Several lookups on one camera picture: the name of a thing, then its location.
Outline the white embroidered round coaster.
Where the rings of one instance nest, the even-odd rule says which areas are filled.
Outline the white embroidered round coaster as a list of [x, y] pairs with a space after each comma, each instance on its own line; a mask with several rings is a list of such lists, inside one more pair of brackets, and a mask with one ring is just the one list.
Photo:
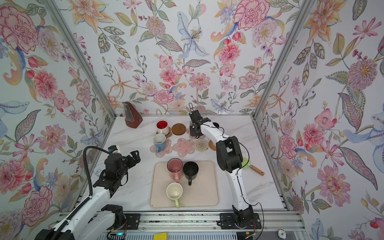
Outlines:
[[194, 147], [198, 152], [205, 152], [209, 148], [209, 142], [205, 139], [198, 139], [194, 142]]

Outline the pink mug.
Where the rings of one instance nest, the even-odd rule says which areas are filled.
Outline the pink mug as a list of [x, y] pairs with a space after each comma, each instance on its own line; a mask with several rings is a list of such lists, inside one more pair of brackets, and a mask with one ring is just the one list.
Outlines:
[[167, 163], [167, 170], [169, 172], [169, 176], [176, 183], [179, 183], [184, 175], [183, 166], [183, 162], [178, 158], [173, 158]]

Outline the red interior white mug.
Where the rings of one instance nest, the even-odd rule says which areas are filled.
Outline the red interior white mug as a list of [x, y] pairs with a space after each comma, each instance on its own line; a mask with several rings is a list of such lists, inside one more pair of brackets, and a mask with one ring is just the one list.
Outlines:
[[168, 135], [170, 132], [169, 124], [167, 121], [159, 121], [156, 124], [157, 134]]

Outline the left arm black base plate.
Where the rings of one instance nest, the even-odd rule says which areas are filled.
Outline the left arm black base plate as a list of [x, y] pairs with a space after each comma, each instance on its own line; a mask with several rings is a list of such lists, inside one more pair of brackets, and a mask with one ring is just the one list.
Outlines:
[[113, 225], [108, 230], [137, 230], [140, 223], [140, 214], [116, 214]]

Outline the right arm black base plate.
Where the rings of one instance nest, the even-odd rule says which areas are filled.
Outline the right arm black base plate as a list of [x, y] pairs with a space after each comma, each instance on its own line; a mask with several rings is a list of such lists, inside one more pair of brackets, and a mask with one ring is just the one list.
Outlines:
[[262, 221], [259, 214], [253, 213], [251, 218], [239, 220], [234, 213], [221, 213], [217, 225], [222, 230], [261, 230]]

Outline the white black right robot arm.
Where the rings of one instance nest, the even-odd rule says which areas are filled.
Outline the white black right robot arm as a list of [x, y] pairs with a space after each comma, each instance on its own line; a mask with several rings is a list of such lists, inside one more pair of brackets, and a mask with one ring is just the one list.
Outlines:
[[216, 145], [217, 163], [226, 173], [233, 197], [234, 219], [238, 226], [253, 219], [253, 205], [249, 203], [243, 183], [243, 154], [241, 144], [235, 136], [228, 136], [225, 130], [209, 118], [201, 116], [198, 110], [189, 113], [190, 134], [193, 137], [206, 136]]

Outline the black mug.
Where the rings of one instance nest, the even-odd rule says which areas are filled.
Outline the black mug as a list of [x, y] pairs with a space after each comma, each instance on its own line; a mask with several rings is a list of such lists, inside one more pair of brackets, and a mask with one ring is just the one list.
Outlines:
[[183, 173], [188, 179], [188, 185], [191, 186], [193, 180], [197, 177], [199, 166], [196, 162], [186, 162], [183, 166]]

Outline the white mug blue handle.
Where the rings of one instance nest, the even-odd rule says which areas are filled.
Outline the white mug blue handle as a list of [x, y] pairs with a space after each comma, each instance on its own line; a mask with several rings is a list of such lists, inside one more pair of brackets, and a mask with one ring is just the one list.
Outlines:
[[166, 140], [167, 138], [163, 134], [157, 134], [153, 137], [156, 153], [160, 153], [166, 148]]

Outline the brown round wooden coaster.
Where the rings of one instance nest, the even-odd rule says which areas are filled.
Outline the brown round wooden coaster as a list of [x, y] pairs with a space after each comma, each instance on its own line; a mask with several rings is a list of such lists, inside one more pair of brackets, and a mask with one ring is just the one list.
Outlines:
[[171, 130], [174, 135], [181, 136], [186, 132], [187, 128], [184, 124], [177, 123], [172, 126]]

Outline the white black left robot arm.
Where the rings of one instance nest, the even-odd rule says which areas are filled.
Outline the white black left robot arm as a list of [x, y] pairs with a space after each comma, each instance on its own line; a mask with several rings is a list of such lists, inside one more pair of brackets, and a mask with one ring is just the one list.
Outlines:
[[87, 151], [83, 150], [83, 161], [88, 180], [89, 195], [52, 229], [41, 230], [37, 240], [95, 240], [103, 232], [138, 229], [140, 214], [126, 214], [120, 205], [109, 204], [109, 200], [128, 179], [129, 169], [140, 161], [139, 151], [122, 156], [117, 146], [108, 150], [97, 148], [107, 154], [105, 169], [99, 179], [92, 183], [87, 161]]

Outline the cream mug green handle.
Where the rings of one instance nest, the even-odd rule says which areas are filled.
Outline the cream mug green handle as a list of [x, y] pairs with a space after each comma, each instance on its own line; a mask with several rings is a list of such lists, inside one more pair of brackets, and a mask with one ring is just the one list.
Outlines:
[[180, 198], [183, 195], [183, 187], [179, 183], [171, 183], [166, 189], [167, 197], [173, 201], [176, 205], [176, 208], [180, 208]]

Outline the brown paw shaped coaster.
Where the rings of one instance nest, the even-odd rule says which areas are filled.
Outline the brown paw shaped coaster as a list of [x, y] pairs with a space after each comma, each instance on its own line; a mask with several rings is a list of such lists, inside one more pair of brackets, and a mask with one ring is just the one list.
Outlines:
[[164, 128], [164, 129], [158, 129], [157, 132], [156, 132], [156, 135], [157, 134], [163, 134], [166, 136], [166, 138], [170, 138], [172, 136], [172, 129], [170, 127], [167, 127], [167, 128]]

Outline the woven rattan round coaster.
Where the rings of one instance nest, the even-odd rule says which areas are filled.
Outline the woven rattan round coaster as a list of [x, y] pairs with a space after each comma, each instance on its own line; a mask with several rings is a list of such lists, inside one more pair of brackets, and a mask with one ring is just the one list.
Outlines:
[[216, 151], [216, 144], [214, 144], [213, 141], [209, 141], [209, 148], [213, 151]]

